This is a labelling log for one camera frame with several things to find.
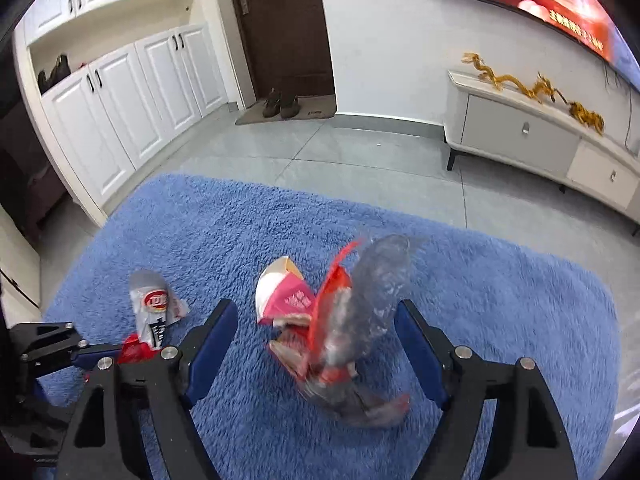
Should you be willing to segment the golden dragon ornament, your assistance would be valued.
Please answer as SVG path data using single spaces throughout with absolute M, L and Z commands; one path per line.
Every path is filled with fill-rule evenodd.
M 533 87 L 526 87 L 525 84 L 513 75 L 497 75 L 490 66 L 485 64 L 484 60 L 477 53 L 465 52 L 465 54 L 462 55 L 461 62 L 472 65 L 478 71 L 478 78 L 489 82 L 498 91 L 502 91 L 505 84 L 510 84 L 523 96 L 526 96 L 526 98 L 530 100 L 537 101 L 539 104 L 544 102 L 542 99 L 543 96 L 546 96 L 555 104 L 556 97 L 558 96 L 567 107 L 567 113 L 570 117 L 573 117 L 576 122 L 579 122 L 581 125 L 593 129 L 599 136 L 604 136 L 604 118 L 594 110 L 587 110 L 581 102 L 568 100 L 558 88 L 553 87 L 551 80 L 542 73 L 537 74 L 537 79 Z

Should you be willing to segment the red silver foil wrapper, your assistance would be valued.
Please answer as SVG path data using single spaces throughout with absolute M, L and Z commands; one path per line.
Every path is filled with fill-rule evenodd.
M 413 253 L 411 238 L 399 234 L 349 243 L 329 267 L 309 325 L 281 326 L 268 344 L 299 393 L 350 426 L 397 426 L 409 411 L 406 394 L 385 400 L 358 385 L 356 362 L 390 330 Z

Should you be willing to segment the pair of dark shoes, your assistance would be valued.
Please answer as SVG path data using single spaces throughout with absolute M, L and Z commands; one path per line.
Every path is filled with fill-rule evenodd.
M 301 109 L 298 96 L 272 89 L 262 108 L 262 117 L 269 119 L 280 116 L 284 120 L 289 120 L 296 117 Z

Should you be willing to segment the pink white paper box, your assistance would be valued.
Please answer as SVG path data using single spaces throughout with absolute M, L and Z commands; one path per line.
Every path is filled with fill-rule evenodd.
M 255 290 L 258 324 L 308 326 L 314 292 L 289 256 L 277 258 L 262 271 Z

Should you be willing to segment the white red chips bag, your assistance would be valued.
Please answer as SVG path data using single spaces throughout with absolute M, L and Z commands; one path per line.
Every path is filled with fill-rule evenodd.
M 166 328 L 190 312 L 165 279 L 151 270 L 141 269 L 130 275 L 129 296 L 138 338 L 153 350 L 162 348 Z

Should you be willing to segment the white TV cabinet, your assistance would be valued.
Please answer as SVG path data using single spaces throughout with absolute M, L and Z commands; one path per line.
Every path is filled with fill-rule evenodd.
M 554 181 L 639 221 L 639 159 L 553 106 L 449 72 L 446 168 L 461 154 L 484 157 Z

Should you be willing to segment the dark brown door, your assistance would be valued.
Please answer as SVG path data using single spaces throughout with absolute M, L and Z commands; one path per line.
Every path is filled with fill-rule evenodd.
M 234 0 L 256 96 L 335 92 L 322 0 Z

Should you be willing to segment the white shoe cabinet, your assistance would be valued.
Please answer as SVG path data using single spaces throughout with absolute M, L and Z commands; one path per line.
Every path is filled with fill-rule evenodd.
M 96 224 L 232 98 L 215 0 L 35 0 L 13 54 L 42 147 Z

